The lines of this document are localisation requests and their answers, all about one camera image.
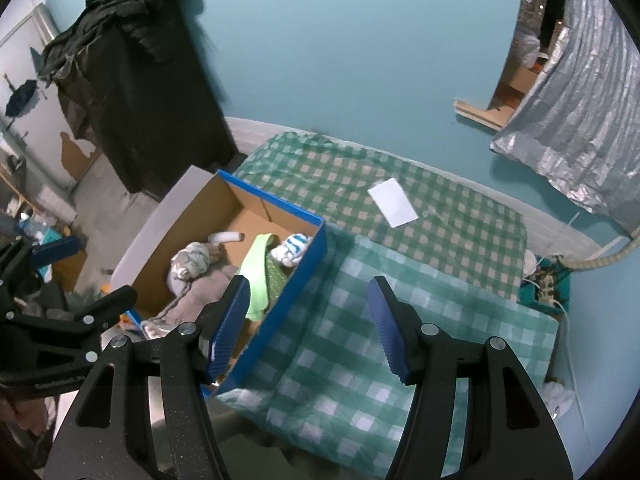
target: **cardboard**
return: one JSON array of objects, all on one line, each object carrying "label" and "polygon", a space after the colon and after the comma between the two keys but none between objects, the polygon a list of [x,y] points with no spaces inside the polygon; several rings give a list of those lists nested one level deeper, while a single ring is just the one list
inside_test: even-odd
[{"label": "cardboard", "polygon": [[205,242],[221,231],[244,234],[241,242],[225,244],[226,260],[239,267],[259,234],[272,233],[279,243],[304,233],[314,237],[300,264],[288,272],[287,285],[260,324],[246,322],[223,383],[231,389],[251,369],[270,336],[287,315],[326,252],[321,218],[257,187],[219,171],[215,175],[191,167],[159,204],[113,272],[111,290],[132,285],[138,293],[130,316],[137,322],[164,309],[172,295],[166,286],[171,257],[191,242]]},{"label": "cardboard", "polygon": [[60,138],[62,140],[62,155],[60,156],[62,167],[76,182],[80,182],[100,152],[94,149],[89,155],[85,155],[68,133],[60,132]]}]

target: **green cloth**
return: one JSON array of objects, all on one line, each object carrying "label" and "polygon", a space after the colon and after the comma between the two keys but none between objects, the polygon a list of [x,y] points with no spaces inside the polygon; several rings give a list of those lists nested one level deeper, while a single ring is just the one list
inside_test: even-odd
[{"label": "green cloth", "polygon": [[[219,400],[302,449],[384,476],[414,394],[388,368],[366,305],[386,276],[400,301],[450,336],[504,338],[542,386],[558,322],[362,236],[327,225],[328,250],[242,388]],[[457,470],[468,383],[458,381],[443,474]]]},{"label": "green cloth", "polygon": [[282,269],[267,254],[272,239],[271,233],[257,235],[238,269],[249,280],[251,298],[245,317],[254,322],[264,319],[264,312],[275,304],[287,283]]},{"label": "green cloth", "polygon": [[267,253],[264,257],[264,266],[267,274],[267,293],[269,295],[269,308],[276,304],[282,289],[287,285],[287,275],[280,268],[280,264],[273,261]]},{"label": "green cloth", "polygon": [[[278,134],[236,176],[325,220],[517,301],[527,232],[507,206],[416,164],[318,134]],[[389,227],[367,194],[395,177],[417,221]]]}]

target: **black coat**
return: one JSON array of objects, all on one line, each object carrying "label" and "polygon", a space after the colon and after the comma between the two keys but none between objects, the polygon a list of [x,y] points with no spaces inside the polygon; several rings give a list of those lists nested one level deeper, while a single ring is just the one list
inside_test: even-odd
[{"label": "black coat", "polygon": [[43,57],[74,137],[100,146],[130,192],[164,196],[191,164],[236,153],[177,0],[87,0]]}]

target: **gray fabric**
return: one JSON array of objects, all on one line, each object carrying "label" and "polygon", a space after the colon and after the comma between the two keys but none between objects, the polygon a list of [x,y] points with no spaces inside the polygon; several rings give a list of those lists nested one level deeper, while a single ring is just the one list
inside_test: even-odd
[{"label": "gray fabric", "polygon": [[207,272],[193,280],[157,317],[141,323],[145,336],[150,339],[162,337],[180,323],[195,321],[206,304],[222,297],[236,270],[237,267],[222,262],[210,266]]},{"label": "gray fabric", "polygon": [[640,54],[608,0],[566,0],[565,28],[491,149],[586,210],[640,224]]}]

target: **silver tarp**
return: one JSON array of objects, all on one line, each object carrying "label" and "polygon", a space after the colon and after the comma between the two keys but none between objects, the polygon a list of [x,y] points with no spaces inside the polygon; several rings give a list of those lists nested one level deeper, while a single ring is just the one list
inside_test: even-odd
[{"label": "silver tarp", "polygon": [[608,0],[566,0],[564,24],[491,149],[633,233],[640,225],[640,54]]}]

